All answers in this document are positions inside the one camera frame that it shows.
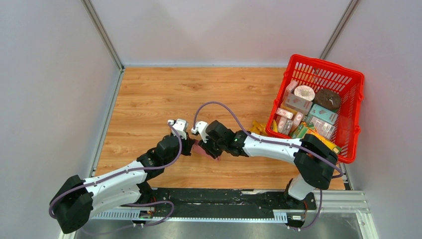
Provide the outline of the pink paper box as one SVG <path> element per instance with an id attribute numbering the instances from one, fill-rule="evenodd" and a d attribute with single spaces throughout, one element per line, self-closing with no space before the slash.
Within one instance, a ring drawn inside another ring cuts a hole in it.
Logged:
<path id="1" fill-rule="evenodd" d="M 206 157 L 206 158 L 212 159 L 212 160 L 214 160 L 214 161 L 220 161 L 220 157 L 213 158 L 211 155 L 208 155 L 208 154 L 206 153 L 206 151 L 205 151 L 203 148 L 201 148 L 201 147 L 199 146 L 199 141 L 198 141 L 198 140 L 195 140 L 194 145 L 193 145 L 193 147 L 192 147 L 192 151 L 193 151 L 194 153 L 197 153 L 197 154 L 199 154 L 199 155 L 201 155 L 201 156 L 203 156 L 203 157 Z"/>

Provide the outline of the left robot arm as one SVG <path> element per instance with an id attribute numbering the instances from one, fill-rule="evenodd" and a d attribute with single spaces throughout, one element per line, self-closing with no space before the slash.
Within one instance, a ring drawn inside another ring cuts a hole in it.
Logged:
<path id="1" fill-rule="evenodd" d="M 62 232 L 72 233 L 109 209 L 135 204 L 148 206 L 152 193 L 148 180 L 162 174 L 181 156 L 189 156 L 195 140 L 167 135 L 130 164 L 110 173 L 82 179 L 69 177 L 49 204 L 49 215 Z"/>

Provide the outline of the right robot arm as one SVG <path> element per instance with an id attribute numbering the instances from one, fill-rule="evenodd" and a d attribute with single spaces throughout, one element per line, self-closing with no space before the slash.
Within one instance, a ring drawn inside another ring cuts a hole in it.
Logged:
<path id="1" fill-rule="evenodd" d="M 274 138 L 249 131 L 233 132 L 216 120 L 199 121 L 191 132 L 200 135 L 199 146 L 212 158 L 226 152 L 236 157 L 266 157 L 295 165 L 299 174 L 289 182 L 284 194 L 286 206 L 292 209 L 301 205 L 314 189 L 329 188 L 338 160 L 313 134 L 296 139 Z"/>

